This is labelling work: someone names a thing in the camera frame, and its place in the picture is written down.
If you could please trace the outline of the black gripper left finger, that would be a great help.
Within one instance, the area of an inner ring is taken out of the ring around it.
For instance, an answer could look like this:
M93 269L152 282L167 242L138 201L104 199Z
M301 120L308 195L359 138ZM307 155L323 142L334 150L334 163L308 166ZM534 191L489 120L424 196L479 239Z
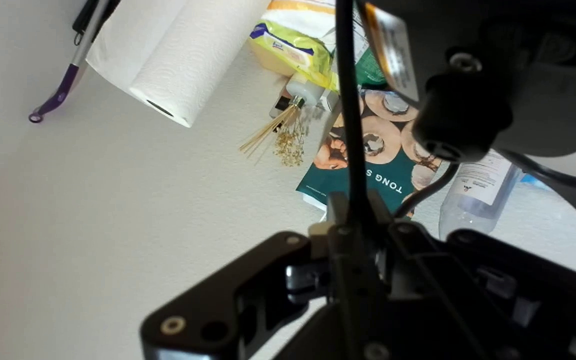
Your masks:
M248 360L326 290L326 242L278 233L141 326L145 360Z

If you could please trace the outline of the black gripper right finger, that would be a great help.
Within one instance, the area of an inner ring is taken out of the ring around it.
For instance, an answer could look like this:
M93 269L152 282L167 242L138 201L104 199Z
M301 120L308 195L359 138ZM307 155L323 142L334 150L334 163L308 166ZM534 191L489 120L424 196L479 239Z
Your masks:
M417 332L449 360L576 360L576 272L474 230L434 241L390 226L392 299L420 309Z

